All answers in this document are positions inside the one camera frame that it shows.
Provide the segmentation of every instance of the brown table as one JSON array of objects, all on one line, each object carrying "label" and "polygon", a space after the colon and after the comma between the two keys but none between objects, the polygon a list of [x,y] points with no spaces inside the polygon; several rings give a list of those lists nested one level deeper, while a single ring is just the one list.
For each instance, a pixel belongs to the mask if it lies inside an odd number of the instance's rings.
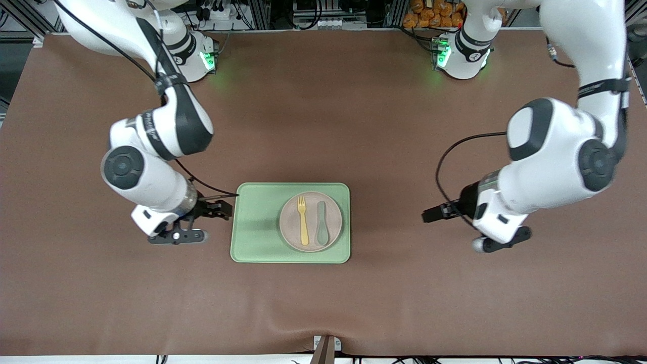
[{"label": "brown table", "polygon": [[[183,162],[235,190],[248,181],[344,182],[352,257],[342,265],[237,264],[231,223],[212,240],[154,246],[99,164],[116,120],[157,105],[125,59],[48,36],[0,131],[0,354],[255,354],[308,350],[316,334],[363,355],[647,354],[647,111],[634,87],[630,146],[612,188],[533,214],[534,238],[472,251],[433,170],[454,141],[504,130],[524,103],[574,102],[576,73],[541,32],[501,32],[487,68],[457,81],[405,35],[235,34],[193,86],[214,141]],[[446,160],[449,193],[508,161],[502,137]]]}]

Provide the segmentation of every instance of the robotic arm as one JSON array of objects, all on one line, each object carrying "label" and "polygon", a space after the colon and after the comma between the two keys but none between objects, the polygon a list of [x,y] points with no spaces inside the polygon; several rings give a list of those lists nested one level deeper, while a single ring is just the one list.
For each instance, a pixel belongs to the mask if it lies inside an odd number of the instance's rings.
[{"label": "robotic arm", "polygon": [[429,209],[425,222],[464,214],[483,233],[473,241],[491,252],[530,238],[528,214],[590,198],[606,189],[626,147],[629,81],[624,3],[620,0],[466,0],[464,27],[450,36],[444,70],[475,76],[501,26],[496,7],[540,5],[548,38],[573,61],[580,79],[577,108],[553,98],[524,105],[508,123],[511,163]]},{"label": "robotic arm", "polygon": [[151,242],[203,241],[204,232],[191,227],[183,230],[179,220],[185,218],[191,224],[200,216],[227,220],[231,206],[223,201],[202,201],[195,187],[167,163],[206,149],[214,129],[158,30],[147,19],[135,16],[126,0],[56,2],[61,20],[74,39],[90,49],[112,52],[60,5],[123,51],[147,61],[157,70],[157,91],[166,96],[163,106],[113,124],[109,151],[101,165],[104,181],[137,204],[131,216]]}]

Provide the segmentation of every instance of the green knife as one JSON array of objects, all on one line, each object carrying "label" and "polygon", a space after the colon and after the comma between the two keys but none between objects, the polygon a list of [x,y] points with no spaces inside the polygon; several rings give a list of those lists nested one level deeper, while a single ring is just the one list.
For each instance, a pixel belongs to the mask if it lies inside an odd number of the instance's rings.
[{"label": "green knife", "polygon": [[317,224],[317,242],[319,245],[328,244],[328,226],[325,223],[325,202],[319,201],[317,203],[317,215],[319,215],[319,223]]}]

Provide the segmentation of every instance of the round plate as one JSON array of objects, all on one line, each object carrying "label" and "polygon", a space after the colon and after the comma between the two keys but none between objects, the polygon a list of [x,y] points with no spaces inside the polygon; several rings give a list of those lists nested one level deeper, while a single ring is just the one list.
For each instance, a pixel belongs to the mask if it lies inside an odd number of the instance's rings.
[{"label": "round plate", "polygon": [[[305,197],[305,221],[308,226],[309,244],[301,244],[301,216],[296,208],[299,196]],[[319,228],[319,201],[325,203],[325,220],[328,228],[328,241],[322,245],[317,242],[317,229]],[[299,251],[313,253],[322,251],[333,245],[342,232],[342,211],[337,203],[328,195],[320,192],[304,192],[292,197],[285,203],[279,217],[279,228],[283,239]]]}]

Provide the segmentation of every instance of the fork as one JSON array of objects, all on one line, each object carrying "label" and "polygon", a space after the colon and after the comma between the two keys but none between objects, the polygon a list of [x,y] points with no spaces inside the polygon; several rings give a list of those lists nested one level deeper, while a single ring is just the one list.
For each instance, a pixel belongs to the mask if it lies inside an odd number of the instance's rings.
[{"label": "fork", "polygon": [[308,225],[305,223],[305,197],[299,196],[296,200],[296,209],[301,215],[301,245],[308,245],[310,238],[308,238]]}]

